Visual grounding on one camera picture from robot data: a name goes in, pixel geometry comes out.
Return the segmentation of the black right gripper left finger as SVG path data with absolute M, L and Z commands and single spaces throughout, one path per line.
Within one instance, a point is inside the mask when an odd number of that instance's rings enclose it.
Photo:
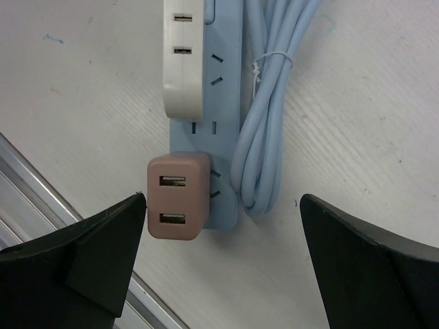
M 146 198 L 1 250 L 2 328 L 112 328 L 123 312 Z

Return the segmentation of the white multi-port adapter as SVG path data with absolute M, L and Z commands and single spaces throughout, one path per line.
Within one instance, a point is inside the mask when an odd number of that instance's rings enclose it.
M 204 26 L 215 20 L 215 2 L 163 2 L 163 102 L 180 121 L 203 117 Z

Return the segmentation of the pink USB charger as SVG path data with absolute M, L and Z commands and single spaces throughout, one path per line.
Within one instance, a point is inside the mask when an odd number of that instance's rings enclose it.
M 156 239 L 190 241 L 209 218 L 211 160 L 173 152 L 147 166 L 147 228 Z

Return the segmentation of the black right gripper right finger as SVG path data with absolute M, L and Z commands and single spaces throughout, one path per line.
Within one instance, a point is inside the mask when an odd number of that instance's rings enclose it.
M 438 248 L 310 194 L 300 214 L 331 328 L 438 327 Z

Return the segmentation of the light blue power strip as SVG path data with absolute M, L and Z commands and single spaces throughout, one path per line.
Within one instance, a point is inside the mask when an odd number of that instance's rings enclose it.
M 230 166 L 240 128 L 243 1 L 216 1 L 204 28 L 204 116 L 199 123 L 171 120 L 171 151 L 201 151 L 211 159 L 210 217 L 206 229 L 229 230 L 237 221 L 238 197 Z

